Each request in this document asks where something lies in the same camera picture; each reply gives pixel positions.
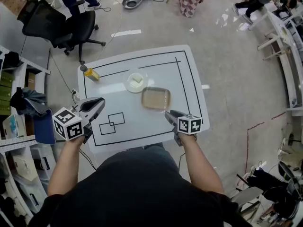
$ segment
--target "black t-shirt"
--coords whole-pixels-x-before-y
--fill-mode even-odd
[[[29,227],[249,225],[228,197],[184,180],[162,157],[147,150],[107,159],[65,195],[45,199]]]

